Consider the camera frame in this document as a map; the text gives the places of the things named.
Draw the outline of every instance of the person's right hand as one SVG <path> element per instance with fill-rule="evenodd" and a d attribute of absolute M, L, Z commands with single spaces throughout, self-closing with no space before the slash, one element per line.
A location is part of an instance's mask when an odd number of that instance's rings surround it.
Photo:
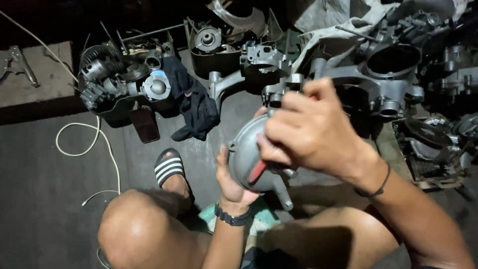
<path fill-rule="evenodd" d="M 257 137 L 262 159 L 322 170 L 365 191 L 376 191 L 375 184 L 364 186 L 361 181 L 370 173 L 386 174 L 386 165 L 383 168 L 378 153 L 352 128 L 332 80 L 311 81 L 303 92 L 286 93 L 282 109 L 266 122 L 266 137 Z"/>

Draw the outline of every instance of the black wristwatch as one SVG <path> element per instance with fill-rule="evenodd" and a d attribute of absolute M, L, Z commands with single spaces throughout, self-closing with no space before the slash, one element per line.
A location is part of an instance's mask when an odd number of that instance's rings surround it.
<path fill-rule="evenodd" d="M 214 214 L 216 215 L 216 217 L 219 217 L 221 221 L 224 221 L 231 226 L 244 226 L 246 225 L 247 219 L 250 216 L 250 208 L 244 214 L 233 217 L 227 212 L 224 212 L 222 208 L 219 207 L 219 203 L 217 202 L 216 206 L 214 207 Z"/>

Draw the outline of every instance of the hand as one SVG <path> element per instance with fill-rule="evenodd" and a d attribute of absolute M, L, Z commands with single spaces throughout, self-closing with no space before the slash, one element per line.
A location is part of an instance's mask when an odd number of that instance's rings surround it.
<path fill-rule="evenodd" d="M 266 112 L 267 109 L 261 107 L 257 110 L 254 118 Z M 222 191 L 219 206 L 230 215 L 242 215 L 249 209 L 249 205 L 259 197 L 259 194 L 242 188 L 232 179 L 229 172 L 228 159 L 229 149 L 225 144 L 222 144 L 216 158 L 216 178 Z"/>
<path fill-rule="evenodd" d="M 352 128 L 332 80 L 309 82 L 303 92 L 286 93 L 283 109 L 266 122 L 267 138 L 257 137 L 262 159 L 320 169 L 368 189 L 357 181 L 376 170 L 380 157 Z"/>

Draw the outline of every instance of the foot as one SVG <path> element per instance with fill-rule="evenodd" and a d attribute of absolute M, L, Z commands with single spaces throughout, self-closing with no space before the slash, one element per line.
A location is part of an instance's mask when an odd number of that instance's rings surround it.
<path fill-rule="evenodd" d="M 173 154 L 171 152 L 166 153 L 162 159 L 171 157 Z M 166 179 L 166 181 L 161 186 L 165 191 L 175 192 L 187 200 L 189 206 L 186 209 L 189 209 L 191 206 L 191 199 L 189 197 L 189 187 L 187 186 L 186 179 L 182 175 L 172 175 Z"/>

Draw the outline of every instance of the concrete floor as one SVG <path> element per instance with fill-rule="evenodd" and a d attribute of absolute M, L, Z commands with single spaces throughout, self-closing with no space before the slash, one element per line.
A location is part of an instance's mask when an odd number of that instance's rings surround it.
<path fill-rule="evenodd" d="M 187 52 L 182 56 L 184 65 L 190 67 Z M 121 190 L 157 188 L 153 165 L 158 154 L 172 146 L 183 157 L 197 206 L 210 205 L 220 194 L 215 179 L 219 145 L 231 140 L 260 106 L 260 96 L 245 91 L 228 97 L 222 106 L 221 124 L 204 142 L 174 142 L 169 138 L 184 125 L 182 116 L 165 119 L 157 114 L 161 139 L 149 144 L 139 140 L 133 126 L 112 129 L 103 124 L 120 169 Z M 96 119 L 81 113 L 0 126 L 0 268 L 102 268 L 96 258 L 96 233 L 107 202 L 116 194 L 102 193 L 84 207 L 81 204 L 97 191 L 116 190 L 116 171 L 101 136 L 84 156 L 68 157 L 56 149 L 56 133 L 72 122 L 95 125 Z M 70 127 L 59 144 L 66 152 L 80 153 L 90 146 L 94 134 L 90 128 Z M 301 182 L 333 185 L 336 181 L 304 173 L 297 185 Z M 336 198 L 345 196 L 338 193 Z M 478 223 L 476 205 L 464 201 L 454 190 L 433 196 L 459 220 L 477 260 L 478 232 L 473 229 Z M 403 247 L 375 266 L 409 267 Z"/>

